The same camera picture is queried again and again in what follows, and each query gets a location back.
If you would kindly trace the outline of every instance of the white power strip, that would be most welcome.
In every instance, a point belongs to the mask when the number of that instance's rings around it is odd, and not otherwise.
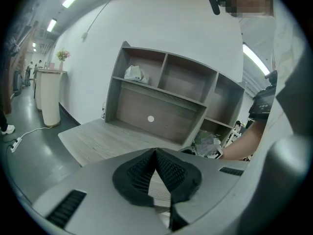
[[[21,138],[17,138],[17,142],[14,142],[13,145],[13,148],[11,148],[11,152],[15,152],[15,150],[18,148],[18,146],[20,145],[20,143],[22,142],[22,139]]]

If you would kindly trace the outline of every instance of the forearm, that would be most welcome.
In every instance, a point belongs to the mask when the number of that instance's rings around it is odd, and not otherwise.
[[[265,125],[255,121],[240,138],[223,149],[221,159],[239,160],[253,154],[258,148]]]

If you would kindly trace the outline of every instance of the black baseboard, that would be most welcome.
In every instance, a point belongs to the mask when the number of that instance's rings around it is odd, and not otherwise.
[[[64,113],[65,113],[71,120],[73,120],[74,123],[75,123],[77,126],[81,125],[75,118],[72,117],[72,115],[71,115],[70,113],[68,113],[68,111],[63,107],[62,104],[60,104],[60,102],[59,102],[59,106],[60,106],[60,108],[62,109],[62,111],[64,111]]]

